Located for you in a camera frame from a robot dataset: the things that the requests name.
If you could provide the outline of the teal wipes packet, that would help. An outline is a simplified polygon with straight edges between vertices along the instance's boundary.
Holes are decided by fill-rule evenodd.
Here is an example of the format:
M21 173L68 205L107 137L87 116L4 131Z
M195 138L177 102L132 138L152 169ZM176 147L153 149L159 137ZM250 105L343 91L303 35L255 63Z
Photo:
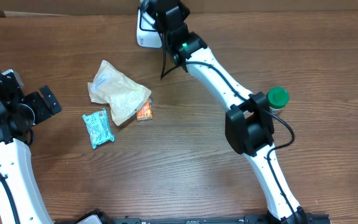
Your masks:
M108 113L105 108L89 115L84 114L82 118L85 122L93 149L96 149L99 145L105 144L108 141L115 141L115 136L111 131Z

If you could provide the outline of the beige snack bag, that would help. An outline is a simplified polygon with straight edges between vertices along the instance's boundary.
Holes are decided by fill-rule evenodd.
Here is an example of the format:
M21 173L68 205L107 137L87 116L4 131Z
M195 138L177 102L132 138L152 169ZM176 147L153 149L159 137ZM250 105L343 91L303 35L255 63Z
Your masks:
M143 107L152 92L103 60L93 81L88 83L88 93L91 102L110 106L112 120L120 126Z

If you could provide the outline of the orange small packet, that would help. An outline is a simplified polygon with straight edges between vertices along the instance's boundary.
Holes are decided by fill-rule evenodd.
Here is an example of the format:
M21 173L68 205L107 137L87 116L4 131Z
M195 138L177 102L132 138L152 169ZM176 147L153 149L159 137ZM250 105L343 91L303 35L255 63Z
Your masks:
M138 121L145 121L152 119L152 99L148 98L148 100L144 103L144 105L137 111L137 120Z

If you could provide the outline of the green lid jar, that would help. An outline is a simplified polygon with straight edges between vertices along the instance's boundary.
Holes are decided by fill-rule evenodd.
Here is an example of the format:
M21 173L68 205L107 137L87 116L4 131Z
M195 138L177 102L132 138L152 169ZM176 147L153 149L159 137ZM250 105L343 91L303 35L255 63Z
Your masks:
M268 91L267 99L271 112L278 114L288 104L290 96L286 89L276 86Z

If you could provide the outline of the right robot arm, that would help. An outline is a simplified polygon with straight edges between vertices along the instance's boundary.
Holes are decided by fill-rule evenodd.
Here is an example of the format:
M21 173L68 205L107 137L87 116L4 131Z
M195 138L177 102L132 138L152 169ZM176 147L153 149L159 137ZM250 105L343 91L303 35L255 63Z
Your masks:
M251 164L264 192L271 223L307 223L306 213L291 193L277 161L273 121L290 126L270 111L262 92L253 94L217 61L207 43L190 32L190 10L181 1L141 1L139 18L157 31L165 56L176 68L199 80L225 110L225 137Z

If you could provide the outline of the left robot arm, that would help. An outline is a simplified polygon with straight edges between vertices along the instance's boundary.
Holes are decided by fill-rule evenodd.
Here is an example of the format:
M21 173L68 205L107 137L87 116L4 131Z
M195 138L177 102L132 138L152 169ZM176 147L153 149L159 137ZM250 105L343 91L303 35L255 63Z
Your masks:
M3 223L52 223L32 169L32 128L61 112L45 85L25 95L13 70L0 73L0 217Z

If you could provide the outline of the white barcode scanner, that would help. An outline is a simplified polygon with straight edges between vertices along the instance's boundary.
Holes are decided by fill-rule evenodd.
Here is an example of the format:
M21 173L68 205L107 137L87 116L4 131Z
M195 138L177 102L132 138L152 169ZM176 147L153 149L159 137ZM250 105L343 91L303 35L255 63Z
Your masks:
M156 49L162 47L160 34L154 24L155 20L138 8L136 37L139 46Z

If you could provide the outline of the cardboard backboard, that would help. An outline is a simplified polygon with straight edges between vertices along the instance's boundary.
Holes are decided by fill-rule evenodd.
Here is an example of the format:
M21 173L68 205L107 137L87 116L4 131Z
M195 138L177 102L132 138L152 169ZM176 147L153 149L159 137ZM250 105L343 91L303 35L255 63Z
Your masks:
M358 0L183 0L192 13L358 10ZM0 0L10 13L55 15L135 14L139 0Z

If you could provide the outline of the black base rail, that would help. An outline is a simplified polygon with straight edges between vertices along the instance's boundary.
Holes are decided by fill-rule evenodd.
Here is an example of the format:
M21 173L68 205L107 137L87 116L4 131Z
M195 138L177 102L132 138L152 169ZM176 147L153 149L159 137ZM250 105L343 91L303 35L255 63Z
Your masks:
M101 218L101 223L113 224L269 224L269 223L296 223L294 218L287 218L286 220L277 220L270 213L258 215L245 215L244 217L231 218L187 218L187 219L154 219L144 220L140 218L115 218L107 221L108 216L99 210L93 211L97 218ZM298 223L305 224L331 224L329 215L316 215L312 213L305 213L302 209L297 211L296 216Z

